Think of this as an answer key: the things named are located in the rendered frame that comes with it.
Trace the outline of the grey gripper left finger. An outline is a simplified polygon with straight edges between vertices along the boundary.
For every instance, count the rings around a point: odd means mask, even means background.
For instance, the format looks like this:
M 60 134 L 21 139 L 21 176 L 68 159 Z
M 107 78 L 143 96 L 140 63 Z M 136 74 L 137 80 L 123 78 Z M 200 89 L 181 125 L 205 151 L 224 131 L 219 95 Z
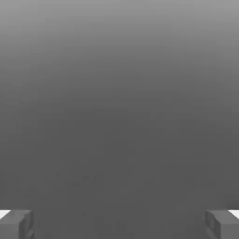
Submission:
M 35 239 L 34 211 L 0 209 L 0 239 Z

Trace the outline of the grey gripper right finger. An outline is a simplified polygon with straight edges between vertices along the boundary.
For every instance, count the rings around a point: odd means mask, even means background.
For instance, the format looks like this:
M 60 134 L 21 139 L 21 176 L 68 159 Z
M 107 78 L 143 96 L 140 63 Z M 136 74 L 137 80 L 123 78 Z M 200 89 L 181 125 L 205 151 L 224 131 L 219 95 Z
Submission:
M 206 210 L 204 223 L 209 239 L 239 239 L 239 210 Z

